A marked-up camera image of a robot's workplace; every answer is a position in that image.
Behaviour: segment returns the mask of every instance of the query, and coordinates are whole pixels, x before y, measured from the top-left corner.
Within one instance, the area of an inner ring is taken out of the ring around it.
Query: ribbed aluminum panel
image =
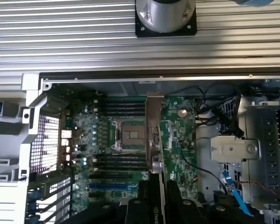
[[[198,0],[197,20],[195,37],[137,39],[134,0],[0,0],[0,92],[23,72],[280,67],[280,0]]]

